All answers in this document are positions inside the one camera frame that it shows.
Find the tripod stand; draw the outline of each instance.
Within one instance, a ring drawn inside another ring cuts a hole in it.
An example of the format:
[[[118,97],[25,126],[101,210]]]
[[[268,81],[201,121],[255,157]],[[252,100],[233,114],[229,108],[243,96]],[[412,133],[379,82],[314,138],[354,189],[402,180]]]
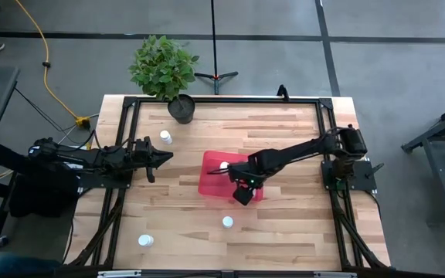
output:
[[[237,76],[238,72],[217,74],[217,52],[216,52],[216,23],[214,21],[214,0],[210,0],[210,8],[212,12],[212,45],[214,48],[214,75],[205,73],[195,73],[195,76],[209,78],[214,81],[214,94],[219,95],[219,81],[225,77]]]

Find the gray floor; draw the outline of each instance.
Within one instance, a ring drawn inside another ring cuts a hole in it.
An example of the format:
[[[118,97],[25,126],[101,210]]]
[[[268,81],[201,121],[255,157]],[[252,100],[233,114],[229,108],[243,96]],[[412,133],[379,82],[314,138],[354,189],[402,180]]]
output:
[[[209,34],[209,2],[202,0],[25,0],[47,31]],[[31,22],[10,0],[2,1],[0,30],[32,31]],[[445,37],[445,0],[323,0],[332,36]],[[314,0],[216,1],[221,34],[320,35]],[[63,126],[66,111],[42,85],[40,39],[3,39],[0,65],[18,66],[20,90]],[[181,41],[201,59],[197,70],[212,73],[210,41]],[[53,68],[49,83],[72,110],[97,113],[106,93],[137,93],[127,67],[137,40],[49,39]],[[445,44],[333,43],[342,96],[353,97],[369,157],[386,166],[378,172],[382,224],[392,265],[401,270],[445,274],[445,226],[429,228],[438,207],[425,154],[404,154],[399,146],[426,130],[445,111]],[[240,75],[221,94],[273,95],[285,84],[293,95],[330,96],[321,42],[218,42],[219,72]],[[188,93],[210,94],[203,81]],[[21,119],[31,118],[32,126]],[[18,95],[0,125],[0,141],[24,153],[53,130]],[[84,140],[87,134],[72,134]],[[28,217],[8,223],[12,243],[25,255],[58,259],[63,254],[70,214],[61,219]]]

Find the red tray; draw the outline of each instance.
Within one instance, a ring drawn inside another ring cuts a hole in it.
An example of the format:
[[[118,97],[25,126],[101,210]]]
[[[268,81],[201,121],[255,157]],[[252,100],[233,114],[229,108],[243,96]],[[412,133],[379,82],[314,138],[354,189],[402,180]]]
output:
[[[202,161],[202,171],[199,180],[199,193],[206,196],[222,197],[233,200],[236,183],[229,180],[228,174],[209,175],[210,171],[219,169],[221,162],[236,163],[248,161],[246,154],[233,154],[221,151],[206,151]],[[257,189],[252,201],[263,199],[263,190]]]

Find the wood grain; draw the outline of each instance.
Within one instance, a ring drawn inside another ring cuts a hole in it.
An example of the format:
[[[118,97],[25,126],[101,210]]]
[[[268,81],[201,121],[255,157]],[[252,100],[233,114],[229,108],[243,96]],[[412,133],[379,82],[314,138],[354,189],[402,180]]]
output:
[[[97,124],[103,146],[114,144],[123,97],[104,97]],[[357,127],[352,99],[336,97],[333,102],[338,126]],[[170,132],[173,144],[162,143],[162,130]],[[143,170],[135,172],[124,203],[115,268],[340,269],[331,202],[322,189],[320,158],[288,165],[266,182],[264,200],[246,207],[205,198],[197,191],[204,151],[250,154],[310,140],[318,136],[313,106],[197,103],[193,122],[181,125],[171,118],[165,104],[144,103],[137,137],[144,136],[150,136],[157,149],[175,155],[154,171],[154,184],[148,183]],[[68,261],[95,233],[103,196],[104,190],[94,189],[79,200]],[[375,203],[363,192],[352,192],[352,202],[359,233],[381,261],[389,264]],[[224,216],[233,217],[231,229],[223,228]],[[140,247],[137,239],[141,234],[154,236],[154,245]],[[348,236],[346,240],[352,261]]]

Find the black pot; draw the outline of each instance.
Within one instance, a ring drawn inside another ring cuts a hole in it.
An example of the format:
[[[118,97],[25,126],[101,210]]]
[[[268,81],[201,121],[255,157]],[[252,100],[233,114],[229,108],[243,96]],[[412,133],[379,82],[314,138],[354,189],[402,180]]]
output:
[[[168,111],[180,124],[188,124],[193,120],[195,101],[189,95],[180,94],[168,103]]]

